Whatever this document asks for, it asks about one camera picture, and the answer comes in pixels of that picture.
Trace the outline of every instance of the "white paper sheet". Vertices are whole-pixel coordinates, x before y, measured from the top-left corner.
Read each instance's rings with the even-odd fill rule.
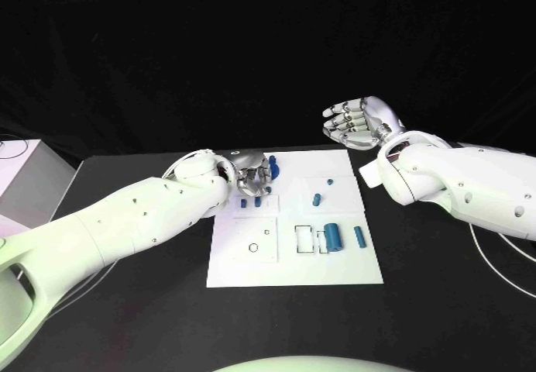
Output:
[[[242,197],[237,191],[216,216],[206,286],[382,284],[348,151],[270,155],[275,155],[281,173],[271,195],[261,198],[265,204],[257,208],[254,198]],[[313,206],[314,193],[323,195],[319,207]],[[242,198],[248,208],[241,208]],[[326,253],[323,231],[332,222],[339,225],[343,250]],[[311,226],[313,253],[299,252],[296,226]],[[355,226],[363,230],[366,248],[359,246]]]

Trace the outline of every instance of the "black cable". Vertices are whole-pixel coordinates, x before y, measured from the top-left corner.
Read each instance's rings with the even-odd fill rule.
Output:
[[[10,137],[15,137],[15,138],[19,138],[22,141],[25,141],[25,144],[26,144],[26,149],[18,155],[13,155],[12,157],[0,157],[0,160],[2,159],[13,159],[15,157],[20,157],[28,152],[28,141],[22,137],[16,136],[15,134],[3,133],[3,134],[0,134],[0,136],[10,136]]]

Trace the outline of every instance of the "black backdrop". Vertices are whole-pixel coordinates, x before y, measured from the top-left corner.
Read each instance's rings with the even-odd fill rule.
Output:
[[[529,5],[7,3],[2,130],[43,139],[74,163],[329,143],[322,110],[366,95],[411,129],[533,151]]]

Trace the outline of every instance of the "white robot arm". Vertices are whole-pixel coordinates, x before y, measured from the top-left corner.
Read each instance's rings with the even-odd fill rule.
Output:
[[[147,178],[77,213],[0,238],[0,370],[84,278],[215,215],[234,188],[248,196],[268,194],[262,186],[271,182],[273,168],[264,153],[235,151],[222,156],[201,150],[190,155],[163,178]],[[13,267],[23,270],[33,294]]]
[[[466,222],[536,240],[536,158],[486,146],[453,148],[434,135],[407,132],[376,97],[324,110],[324,134],[349,148],[379,146],[376,160],[360,168],[369,187],[385,186],[402,205],[434,202]]]

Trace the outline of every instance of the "robotic hand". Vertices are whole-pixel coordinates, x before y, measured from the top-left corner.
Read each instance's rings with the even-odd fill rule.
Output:
[[[371,188],[384,184],[402,205],[434,202],[463,221],[536,240],[536,158],[408,131],[376,97],[333,105],[324,134],[350,149],[381,147],[360,168]]]
[[[190,153],[162,178],[147,178],[80,212],[0,238],[0,370],[84,278],[214,216],[234,190],[248,196],[268,194],[265,154],[234,151],[222,155],[211,150]],[[255,183],[257,174],[261,184]],[[15,267],[29,279],[31,293]]]

